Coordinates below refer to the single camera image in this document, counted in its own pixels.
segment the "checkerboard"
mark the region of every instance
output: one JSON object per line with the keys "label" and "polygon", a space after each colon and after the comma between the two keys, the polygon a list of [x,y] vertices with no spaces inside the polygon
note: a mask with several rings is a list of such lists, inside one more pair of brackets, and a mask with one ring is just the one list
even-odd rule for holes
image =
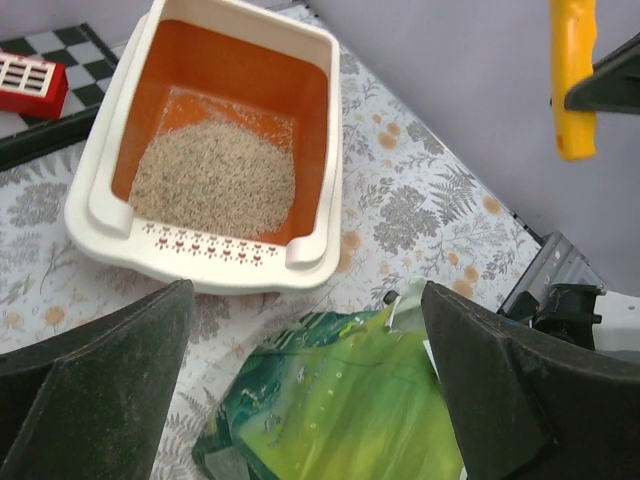
{"label": "checkerboard", "polygon": [[66,65],[69,91],[60,120],[0,112],[0,171],[89,134],[117,57],[87,24],[0,41],[0,51]]}

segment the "red object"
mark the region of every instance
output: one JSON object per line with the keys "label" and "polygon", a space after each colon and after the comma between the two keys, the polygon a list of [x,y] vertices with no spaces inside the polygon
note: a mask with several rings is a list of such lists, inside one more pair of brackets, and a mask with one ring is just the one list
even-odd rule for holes
{"label": "red object", "polygon": [[69,84],[60,63],[0,52],[0,110],[57,120]]}

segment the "yellow object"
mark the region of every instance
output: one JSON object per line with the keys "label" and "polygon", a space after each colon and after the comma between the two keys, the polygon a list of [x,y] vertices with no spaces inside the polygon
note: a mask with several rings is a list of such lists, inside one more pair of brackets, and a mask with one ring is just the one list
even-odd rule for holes
{"label": "yellow object", "polygon": [[550,0],[551,80],[553,115],[558,154],[579,161],[596,154],[595,112],[571,112],[564,108],[567,92],[593,74],[596,42],[595,0]]}

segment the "crumpled bag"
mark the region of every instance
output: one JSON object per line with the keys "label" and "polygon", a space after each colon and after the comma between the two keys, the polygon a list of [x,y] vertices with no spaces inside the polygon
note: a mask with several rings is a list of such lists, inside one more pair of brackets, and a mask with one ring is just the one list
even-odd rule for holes
{"label": "crumpled bag", "polygon": [[458,480],[422,288],[408,292],[381,312],[309,314],[260,345],[193,448],[207,478]]}

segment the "tablecloth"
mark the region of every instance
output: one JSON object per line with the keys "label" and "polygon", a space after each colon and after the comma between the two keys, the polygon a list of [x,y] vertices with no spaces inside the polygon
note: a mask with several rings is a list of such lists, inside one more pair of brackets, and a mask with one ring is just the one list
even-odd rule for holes
{"label": "tablecloth", "polygon": [[[282,14],[321,25],[303,6]],[[200,478],[190,457],[195,438],[267,333],[311,310],[378,308],[385,292],[415,276],[496,309],[539,249],[344,48],[341,76],[345,165],[338,270],[307,293],[197,298],[153,479]],[[90,260],[66,236],[62,210],[82,148],[0,173],[0,353],[90,322],[160,287],[136,272]]]}

